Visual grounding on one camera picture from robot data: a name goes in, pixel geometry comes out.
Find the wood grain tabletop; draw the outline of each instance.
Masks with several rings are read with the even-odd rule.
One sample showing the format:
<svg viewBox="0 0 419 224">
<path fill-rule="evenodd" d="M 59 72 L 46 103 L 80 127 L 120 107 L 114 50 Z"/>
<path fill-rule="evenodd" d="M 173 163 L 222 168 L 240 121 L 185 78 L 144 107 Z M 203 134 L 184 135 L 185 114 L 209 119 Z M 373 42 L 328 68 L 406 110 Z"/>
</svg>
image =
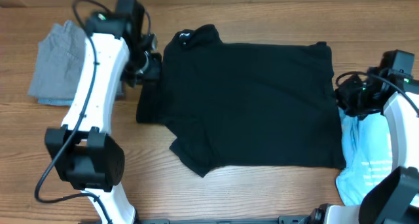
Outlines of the wood grain tabletop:
<svg viewBox="0 0 419 224">
<path fill-rule="evenodd" d="M 382 53 L 419 54 L 419 1 L 306 2 L 147 7 L 159 51 L 182 29 L 215 24 L 226 43 L 309 45 L 327 41 L 335 76 L 366 71 Z M 90 9 L 81 13 L 86 16 Z M 37 44 L 54 23 L 74 20 L 71 9 L 0 9 L 0 224 L 76 223 L 97 219 L 87 198 L 40 204 L 35 185 L 50 162 L 47 127 L 59 127 L 68 107 L 36 103 L 27 95 Z M 419 76 L 418 59 L 414 74 Z M 122 184 L 140 218 L 275 218 L 309 214 L 322 203 L 342 204 L 340 170 L 294 166 L 228 166 L 201 178 L 168 149 L 175 136 L 164 126 L 136 123 L 141 87 L 115 104 L 113 137 L 124 149 Z M 53 170 L 41 196 L 72 194 Z"/>
</svg>

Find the clothing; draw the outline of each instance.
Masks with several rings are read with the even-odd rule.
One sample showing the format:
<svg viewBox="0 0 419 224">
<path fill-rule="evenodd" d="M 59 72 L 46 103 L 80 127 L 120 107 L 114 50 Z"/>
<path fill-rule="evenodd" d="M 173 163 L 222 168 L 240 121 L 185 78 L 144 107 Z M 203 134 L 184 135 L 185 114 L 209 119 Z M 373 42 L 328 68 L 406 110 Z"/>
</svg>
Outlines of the clothing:
<svg viewBox="0 0 419 224">
<path fill-rule="evenodd" d="M 339 195 L 346 206 L 360 205 L 376 185 L 392 172 L 392 143 L 387 119 L 380 113 L 363 121 L 346 116 L 342 121 L 342 147 L 347 168 L 336 178 Z M 412 204 L 419 206 L 416 196 Z"/>
<path fill-rule="evenodd" d="M 74 98 L 84 62 L 85 38 L 84 31 L 71 20 L 64 27 L 54 24 L 38 44 L 30 96 L 50 104 L 69 103 Z"/>
<path fill-rule="evenodd" d="M 226 165 L 345 168 L 332 77 L 326 43 L 224 44 L 206 25 L 166 47 L 137 121 L 165 124 L 170 149 L 202 177 Z"/>
</svg>

